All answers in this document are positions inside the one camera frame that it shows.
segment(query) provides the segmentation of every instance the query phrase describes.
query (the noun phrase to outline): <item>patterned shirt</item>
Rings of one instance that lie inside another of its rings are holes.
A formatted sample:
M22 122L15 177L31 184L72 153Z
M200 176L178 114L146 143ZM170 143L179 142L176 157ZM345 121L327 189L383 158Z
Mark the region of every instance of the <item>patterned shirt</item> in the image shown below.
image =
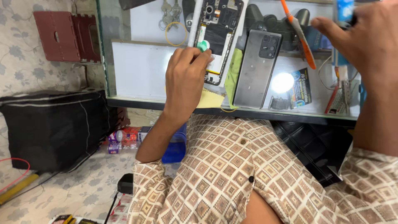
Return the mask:
M238 224L252 190L284 223L398 222L396 157L354 148L343 181L323 188L267 120L197 114L187 138L175 179L136 161L129 224Z

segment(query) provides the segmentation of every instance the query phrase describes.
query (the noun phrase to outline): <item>smartphone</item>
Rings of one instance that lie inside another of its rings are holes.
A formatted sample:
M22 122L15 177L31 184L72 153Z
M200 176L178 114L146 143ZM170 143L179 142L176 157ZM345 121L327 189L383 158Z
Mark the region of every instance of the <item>smartphone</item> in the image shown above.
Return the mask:
M213 61L206 69L205 83L215 86L221 83L243 4L242 0L203 1L194 46L212 52Z
M263 108L282 38L278 33L249 31L236 84L234 106Z

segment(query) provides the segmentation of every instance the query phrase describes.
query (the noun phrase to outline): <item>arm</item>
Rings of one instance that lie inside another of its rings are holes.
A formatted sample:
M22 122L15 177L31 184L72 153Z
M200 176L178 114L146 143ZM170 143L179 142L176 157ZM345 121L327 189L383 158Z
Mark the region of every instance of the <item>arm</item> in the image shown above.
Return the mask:
M210 50L201 53L197 48L187 47L177 49L171 56L166 71L164 110L138 149L138 161L148 163L162 158L173 134L197 107L210 55Z
M355 9L357 24L343 31L326 18L312 25L360 72L367 99L355 126L354 147L398 156L398 1Z

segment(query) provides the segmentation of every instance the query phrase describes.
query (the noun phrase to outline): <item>floor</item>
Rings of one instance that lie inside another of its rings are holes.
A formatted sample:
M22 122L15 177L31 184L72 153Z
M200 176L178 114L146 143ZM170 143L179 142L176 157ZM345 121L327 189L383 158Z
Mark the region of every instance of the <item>floor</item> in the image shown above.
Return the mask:
M0 97L37 90L74 91L87 85L103 88L101 66L84 68L45 59L34 17L35 10L70 11L95 14L95 0L0 0ZM160 111L129 108L132 126L152 126ZM0 114L0 160L9 158L8 129ZM117 155L101 148L71 173L57 174L46 183L0 206L2 224L42 224L58 214L105 219L116 193L117 182L130 173L135 154L125 150ZM173 175L178 164L167 166ZM0 163L0 189L23 171L10 161ZM52 174L44 174L26 189Z

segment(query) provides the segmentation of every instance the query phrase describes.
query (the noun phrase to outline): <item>blue container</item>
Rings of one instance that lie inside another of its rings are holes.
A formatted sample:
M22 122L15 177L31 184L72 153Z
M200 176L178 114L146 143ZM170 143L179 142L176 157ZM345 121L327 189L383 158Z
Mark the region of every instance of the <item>blue container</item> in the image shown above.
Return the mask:
M163 163L179 163L185 156L185 144L187 142L187 123L181 126L173 135L162 157Z

